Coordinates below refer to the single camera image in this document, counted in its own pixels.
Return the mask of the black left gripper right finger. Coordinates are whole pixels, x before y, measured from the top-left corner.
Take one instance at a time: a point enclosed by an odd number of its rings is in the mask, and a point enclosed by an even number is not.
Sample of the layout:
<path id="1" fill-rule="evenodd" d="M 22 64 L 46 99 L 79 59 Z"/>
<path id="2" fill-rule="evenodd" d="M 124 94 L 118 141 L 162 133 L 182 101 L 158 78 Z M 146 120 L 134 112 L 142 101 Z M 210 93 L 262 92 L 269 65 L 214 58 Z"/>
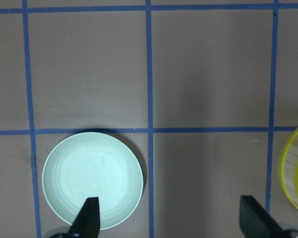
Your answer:
<path id="1" fill-rule="evenodd" d="M 251 195 L 242 195 L 239 226 L 245 238 L 275 238 L 283 229 Z"/>

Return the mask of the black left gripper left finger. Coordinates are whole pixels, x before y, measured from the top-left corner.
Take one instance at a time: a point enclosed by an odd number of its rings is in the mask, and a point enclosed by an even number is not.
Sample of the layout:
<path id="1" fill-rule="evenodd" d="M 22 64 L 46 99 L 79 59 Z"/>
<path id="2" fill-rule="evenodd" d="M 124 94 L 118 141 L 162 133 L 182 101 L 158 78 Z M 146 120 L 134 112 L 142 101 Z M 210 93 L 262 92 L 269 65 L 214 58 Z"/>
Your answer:
<path id="1" fill-rule="evenodd" d="M 98 197 L 87 198 L 68 234 L 70 238 L 97 238 L 100 232 Z"/>

